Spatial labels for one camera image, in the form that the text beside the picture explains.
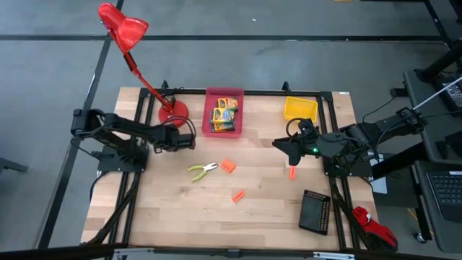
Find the pliers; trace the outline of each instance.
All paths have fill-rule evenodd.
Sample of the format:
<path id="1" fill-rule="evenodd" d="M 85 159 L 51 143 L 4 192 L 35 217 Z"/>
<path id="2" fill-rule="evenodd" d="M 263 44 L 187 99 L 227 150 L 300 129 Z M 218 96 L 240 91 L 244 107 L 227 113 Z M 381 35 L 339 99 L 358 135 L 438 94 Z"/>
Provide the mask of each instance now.
<path id="1" fill-rule="evenodd" d="M 198 181 L 198 180 L 202 179 L 205 175 L 207 175 L 207 172 L 209 170 L 213 170 L 216 167 L 218 167 L 218 164 L 216 162 L 209 163 L 208 165 L 194 165 L 194 166 L 189 167 L 188 171 L 202 169 L 202 173 L 199 173 L 198 175 L 196 175 L 196 177 L 194 177 L 191 180 L 191 182 L 195 182 L 195 181 Z"/>

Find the red desk lamp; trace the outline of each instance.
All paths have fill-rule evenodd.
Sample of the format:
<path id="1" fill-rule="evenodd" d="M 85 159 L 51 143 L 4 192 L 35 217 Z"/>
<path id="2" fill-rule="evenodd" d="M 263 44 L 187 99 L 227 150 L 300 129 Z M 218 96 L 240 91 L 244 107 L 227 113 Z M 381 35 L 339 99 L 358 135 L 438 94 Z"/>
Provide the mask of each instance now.
<path id="1" fill-rule="evenodd" d="M 144 86 L 146 86 L 162 103 L 162 107 L 159 109 L 159 120 L 165 122 L 171 117 L 178 117 L 178 120 L 171 120 L 170 122 L 173 122 L 176 126 L 183 125 L 185 123 L 184 118 L 188 117 L 188 108 L 185 103 L 176 100 L 174 97 L 169 101 L 161 96 L 161 94 L 143 78 L 129 52 L 139 40 L 141 40 L 149 24 L 142 19 L 126 17 L 115 6 L 109 3 L 101 4 L 100 8 L 98 8 L 98 14 L 104 26 L 108 29 L 109 35 L 122 51 L 130 71 L 135 74 L 135 76 L 143 82 Z"/>

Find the white cable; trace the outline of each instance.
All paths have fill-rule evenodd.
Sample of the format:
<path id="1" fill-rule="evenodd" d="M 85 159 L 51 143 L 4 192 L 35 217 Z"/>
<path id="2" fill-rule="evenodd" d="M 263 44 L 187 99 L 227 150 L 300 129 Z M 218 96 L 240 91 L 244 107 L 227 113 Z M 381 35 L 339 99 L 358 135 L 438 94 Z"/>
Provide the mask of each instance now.
<path id="1" fill-rule="evenodd" d="M 417 108 L 420 108 L 421 106 L 423 106 L 425 103 L 427 103 L 428 101 L 430 101 L 432 98 L 438 96 L 441 92 L 447 90 L 448 88 L 452 87 L 453 85 L 455 85 L 457 82 L 460 82 L 462 80 L 462 77 L 456 79 L 454 82 L 450 83 L 448 86 L 444 87 L 443 89 L 441 89 L 440 91 L 436 92 L 435 94 L 433 94 L 431 97 L 427 98 L 426 100 L 422 101 L 420 104 L 416 105 L 414 108 L 412 108 L 413 110 L 416 110 Z"/>

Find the chair wheel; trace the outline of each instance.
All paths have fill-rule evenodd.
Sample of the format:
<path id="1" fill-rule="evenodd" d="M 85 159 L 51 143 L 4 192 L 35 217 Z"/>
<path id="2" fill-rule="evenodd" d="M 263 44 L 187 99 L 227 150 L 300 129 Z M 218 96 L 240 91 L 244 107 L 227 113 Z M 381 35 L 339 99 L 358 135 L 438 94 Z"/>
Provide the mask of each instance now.
<path id="1" fill-rule="evenodd" d="M 427 241 L 422 237 L 422 234 L 421 233 L 415 233 L 413 234 L 414 236 L 414 239 L 417 240 L 417 242 L 421 243 L 421 244 L 425 244 Z"/>

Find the lamp shade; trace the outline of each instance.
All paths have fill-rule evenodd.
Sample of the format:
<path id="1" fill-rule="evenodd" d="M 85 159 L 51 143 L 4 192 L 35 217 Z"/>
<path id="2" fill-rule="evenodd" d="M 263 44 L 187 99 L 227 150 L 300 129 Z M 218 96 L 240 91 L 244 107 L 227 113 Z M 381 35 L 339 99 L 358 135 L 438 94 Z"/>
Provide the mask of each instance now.
<path id="1" fill-rule="evenodd" d="M 108 29 L 115 34 L 115 41 L 122 52 L 130 51 L 146 33 L 149 24 L 142 19 L 126 17 L 115 6 L 103 3 L 98 14 Z"/>

